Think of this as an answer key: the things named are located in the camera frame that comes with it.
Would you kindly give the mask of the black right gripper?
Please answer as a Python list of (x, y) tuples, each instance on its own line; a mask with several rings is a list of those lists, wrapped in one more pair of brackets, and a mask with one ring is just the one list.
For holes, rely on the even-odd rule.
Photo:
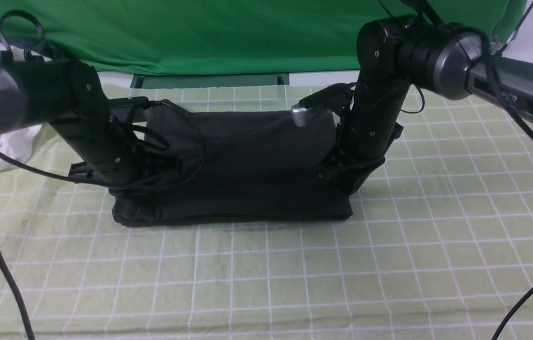
[(355, 126), (345, 128), (344, 121), (336, 125), (333, 147), (318, 164), (318, 176), (346, 195), (357, 192), (366, 179), (379, 167), (404, 127), (398, 123), (389, 129), (359, 134)]

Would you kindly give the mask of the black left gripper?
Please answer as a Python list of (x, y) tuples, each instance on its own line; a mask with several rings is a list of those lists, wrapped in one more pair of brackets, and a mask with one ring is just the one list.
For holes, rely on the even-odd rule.
[(80, 156), (83, 161), (70, 166), (68, 180), (106, 187), (112, 194), (148, 194), (164, 176), (177, 179), (182, 170), (180, 158), (144, 144), (89, 145)]

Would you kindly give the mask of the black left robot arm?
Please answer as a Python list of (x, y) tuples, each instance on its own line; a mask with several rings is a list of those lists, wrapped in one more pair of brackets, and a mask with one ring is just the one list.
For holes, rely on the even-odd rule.
[(144, 193), (167, 189), (182, 161), (165, 138), (133, 125), (145, 97), (109, 100), (93, 67), (78, 60), (0, 62), (0, 134), (48, 124), (82, 159), (65, 181)]

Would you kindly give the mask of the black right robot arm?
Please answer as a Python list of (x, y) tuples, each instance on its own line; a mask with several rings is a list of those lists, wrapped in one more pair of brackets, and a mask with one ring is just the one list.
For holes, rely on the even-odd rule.
[(347, 195), (385, 161), (411, 86), (449, 100), (475, 95), (533, 124), (533, 64), (491, 54), (487, 36), (416, 16), (365, 24), (357, 37), (360, 73), (340, 110), (336, 141), (319, 175)]

